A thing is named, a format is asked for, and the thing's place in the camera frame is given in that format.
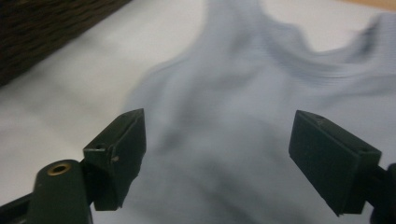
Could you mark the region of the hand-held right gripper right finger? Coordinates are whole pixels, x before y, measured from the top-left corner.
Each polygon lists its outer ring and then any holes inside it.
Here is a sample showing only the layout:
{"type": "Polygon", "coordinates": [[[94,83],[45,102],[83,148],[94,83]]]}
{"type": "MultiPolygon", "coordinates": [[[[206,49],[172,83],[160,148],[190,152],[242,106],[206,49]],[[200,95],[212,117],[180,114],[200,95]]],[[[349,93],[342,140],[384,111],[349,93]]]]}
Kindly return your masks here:
{"type": "Polygon", "coordinates": [[[289,154],[336,215],[359,214],[381,152],[330,120],[295,113],[289,154]]]}

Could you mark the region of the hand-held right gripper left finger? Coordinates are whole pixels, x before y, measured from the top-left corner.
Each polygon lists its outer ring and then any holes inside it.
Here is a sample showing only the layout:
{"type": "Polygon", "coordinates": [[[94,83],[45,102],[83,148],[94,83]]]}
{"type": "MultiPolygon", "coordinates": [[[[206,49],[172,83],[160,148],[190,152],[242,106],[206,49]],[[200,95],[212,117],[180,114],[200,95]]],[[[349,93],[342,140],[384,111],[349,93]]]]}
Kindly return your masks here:
{"type": "Polygon", "coordinates": [[[83,148],[83,174],[96,211],[122,207],[147,150],[144,109],[117,116],[83,148]]]}

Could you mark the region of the light blue knit garment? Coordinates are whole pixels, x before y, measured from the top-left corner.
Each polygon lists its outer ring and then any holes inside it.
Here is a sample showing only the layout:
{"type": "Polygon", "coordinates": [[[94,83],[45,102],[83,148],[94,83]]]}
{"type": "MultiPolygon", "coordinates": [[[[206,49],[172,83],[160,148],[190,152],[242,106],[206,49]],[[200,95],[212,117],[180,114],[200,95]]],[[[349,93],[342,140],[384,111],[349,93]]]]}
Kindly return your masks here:
{"type": "Polygon", "coordinates": [[[128,106],[145,111],[147,153],[123,207],[96,224],[368,224],[336,216],[288,147],[304,110],[396,160],[396,13],[318,53],[258,0],[209,0],[197,42],[128,106]]]}

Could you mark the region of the brown wicker basket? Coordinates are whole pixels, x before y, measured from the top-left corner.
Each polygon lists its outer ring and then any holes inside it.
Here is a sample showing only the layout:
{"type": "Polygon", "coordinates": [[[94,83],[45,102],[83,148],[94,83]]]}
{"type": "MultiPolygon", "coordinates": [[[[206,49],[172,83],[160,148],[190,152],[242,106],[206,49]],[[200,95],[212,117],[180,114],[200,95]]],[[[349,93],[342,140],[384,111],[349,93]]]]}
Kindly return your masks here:
{"type": "Polygon", "coordinates": [[[0,0],[0,87],[132,0],[0,0]]]}

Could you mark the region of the white board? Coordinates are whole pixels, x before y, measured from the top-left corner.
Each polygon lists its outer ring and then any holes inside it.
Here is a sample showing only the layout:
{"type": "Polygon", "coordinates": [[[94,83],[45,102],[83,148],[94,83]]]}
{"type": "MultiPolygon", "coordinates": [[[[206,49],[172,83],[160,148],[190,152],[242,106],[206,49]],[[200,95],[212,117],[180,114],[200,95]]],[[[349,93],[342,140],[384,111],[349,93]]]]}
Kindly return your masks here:
{"type": "Polygon", "coordinates": [[[33,187],[36,172],[79,160],[154,65],[203,31],[208,0],[133,0],[0,88],[0,205],[33,187]]]}

